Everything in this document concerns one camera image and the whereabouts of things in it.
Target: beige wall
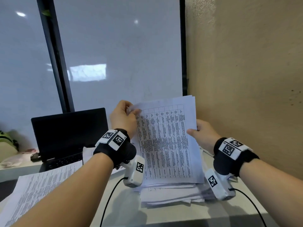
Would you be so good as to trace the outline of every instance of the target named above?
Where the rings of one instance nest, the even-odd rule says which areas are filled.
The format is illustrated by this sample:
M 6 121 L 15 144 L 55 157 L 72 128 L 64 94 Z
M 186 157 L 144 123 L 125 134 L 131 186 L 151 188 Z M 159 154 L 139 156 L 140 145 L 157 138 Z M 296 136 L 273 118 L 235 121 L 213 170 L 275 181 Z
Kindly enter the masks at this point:
M 186 0 L 197 117 L 303 179 L 303 0 Z

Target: black laptop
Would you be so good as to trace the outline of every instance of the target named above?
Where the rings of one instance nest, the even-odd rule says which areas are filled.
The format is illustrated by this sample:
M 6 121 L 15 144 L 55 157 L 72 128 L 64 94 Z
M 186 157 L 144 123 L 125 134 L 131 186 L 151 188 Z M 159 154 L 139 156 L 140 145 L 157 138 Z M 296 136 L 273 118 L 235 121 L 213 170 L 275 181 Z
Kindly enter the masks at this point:
M 108 131 L 105 108 L 32 118 L 41 160 L 40 172 L 82 160 Z

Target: laptop keyboard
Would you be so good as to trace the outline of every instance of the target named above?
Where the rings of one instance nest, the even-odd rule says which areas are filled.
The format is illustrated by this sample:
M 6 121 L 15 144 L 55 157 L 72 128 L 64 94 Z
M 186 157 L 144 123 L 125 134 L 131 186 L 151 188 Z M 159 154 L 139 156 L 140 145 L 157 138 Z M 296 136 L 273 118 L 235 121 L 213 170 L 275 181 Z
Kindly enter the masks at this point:
M 48 171 L 48 170 L 51 170 L 51 169 L 56 169 L 56 168 L 59 168 L 61 166 L 65 166 L 65 165 L 75 163 L 75 162 L 78 162 L 78 161 L 81 161 L 81 160 L 82 160 L 82 153 L 72 155 L 72 156 L 69 156 L 69 157 L 66 157 L 66 158 L 63 158 L 63 159 L 59 159 L 59 160 L 56 160 L 52 163 L 47 164 L 45 171 Z

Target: cable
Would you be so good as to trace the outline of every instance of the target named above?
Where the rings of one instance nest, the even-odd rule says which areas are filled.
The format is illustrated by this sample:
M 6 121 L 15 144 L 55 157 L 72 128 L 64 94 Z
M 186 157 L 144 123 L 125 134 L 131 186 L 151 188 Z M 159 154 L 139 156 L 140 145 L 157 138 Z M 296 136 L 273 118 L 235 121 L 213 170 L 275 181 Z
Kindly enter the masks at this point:
M 101 219 L 101 223 L 100 223 L 100 227 L 101 227 L 101 225 L 102 225 L 103 218 L 104 218 L 104 214 L 105 214 L 105 210 L 106 210 L 106 208 L 107 208 L 107 205 L 108 205 L 108 203 L 109 203 L 109 200 L 111 199 L 112 194 L 113 194 L 114 190 L 116 189 L 117 185 L 118 185 L 122 180 L 124 180 L 124 179 L 128 179 L 128 177 L 125 177 L 125 178 L 120 179 L 119 182 L 117 182 L 117 184 L 116 184 L 115 187 L 113 188 L 112 193 L 111 193 L 111 195 L 109 196 L 109 198 L 108 198 L 108 200 L 107 200 L 107 203 L 106 203 L 106 206 L 105 206 L 105 208 L 104 208 L 103 215 L 102 215 L 102 219 Z
M 252 200 L 251 200 L 246 194 L 244 194 L 244 192 L 242 192 L 242 191 L 239 190 L 239 189 L 235 189 L 235 188 L 230 188 L 229 190 L 230 190 L 230 191 L 232 191 L 232 190 L 239 191 L 239 192 L 242 193 L 245 197 L 247 197 L 248 200 L 250 200 L 250 202 L 254 205 L 254 207 L 255 207 L 256 210 L 258 211 L 258 214 L 260 215 L 260 218 L 262 219 L 264 226 L 267 227 L 267 225 L 265 224 L 265 221 L 264 221 L 264 219 L 263 219 L 261 213 L 259 212 L 258 208 L 257 208 L 256 205 L 252 202 Z

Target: laptop lid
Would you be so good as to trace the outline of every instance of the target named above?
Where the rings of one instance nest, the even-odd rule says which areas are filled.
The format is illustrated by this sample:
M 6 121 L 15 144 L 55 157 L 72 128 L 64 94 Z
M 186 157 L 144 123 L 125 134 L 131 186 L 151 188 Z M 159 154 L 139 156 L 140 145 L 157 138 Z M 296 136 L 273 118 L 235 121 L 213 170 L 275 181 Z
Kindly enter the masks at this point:
M 108 131 L 105 108 L 32 118 L 43 162 L 82 152 L 93 147 Z

